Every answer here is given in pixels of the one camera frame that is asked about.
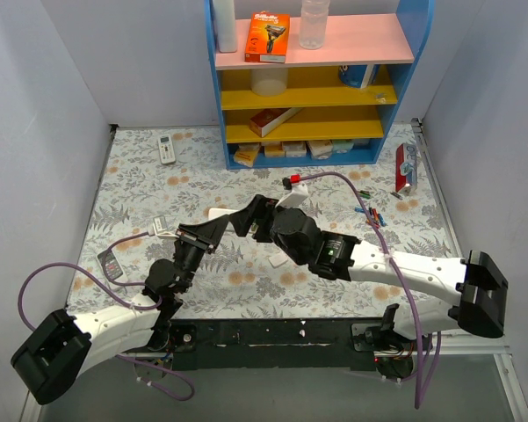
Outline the white battery cover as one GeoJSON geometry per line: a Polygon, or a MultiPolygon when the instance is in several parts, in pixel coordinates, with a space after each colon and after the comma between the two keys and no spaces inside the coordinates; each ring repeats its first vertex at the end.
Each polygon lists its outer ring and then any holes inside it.
{"type": "Polygon", "coordinates": [[[269,257],[268,260],[273,268],[277,268],[285,264],[286,261],[288,260],[288,257],[285,256],[284,254],[278,253],[276,255],[269,257]]]}

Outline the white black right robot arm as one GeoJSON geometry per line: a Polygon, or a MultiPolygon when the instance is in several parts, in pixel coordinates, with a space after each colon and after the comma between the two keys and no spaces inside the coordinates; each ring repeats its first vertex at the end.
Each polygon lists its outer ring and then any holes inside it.
{"type": "Polygon", "coordinates": [[[354,236],[320,229],[295,207],[256,196],[229,216],[238,236],[273,243],[298,266],[326,280],[400,286],[430,298],[387,310],[381,342],[400,349],[422,334],[461,329],[481,338],[504,334],[509,282],[483,251],[466,258],[386,252],[354,236]]]}

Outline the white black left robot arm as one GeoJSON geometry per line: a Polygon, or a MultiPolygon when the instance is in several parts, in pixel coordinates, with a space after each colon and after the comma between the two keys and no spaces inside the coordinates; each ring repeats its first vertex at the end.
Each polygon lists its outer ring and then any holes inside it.
{"type": "Polygon", "coordinates": [[[142,291],[126,302],[71,315],[51,312],[13,354],[11,365],[38,404],[61,397],[88,369],[128,350],[161,351],[170,339],[166,327],[181,306],[178,295],[191,286],[202,258],[227,229],[228,215],[198,225],[179,225],[172,259],[151,265],[142,291]]]}

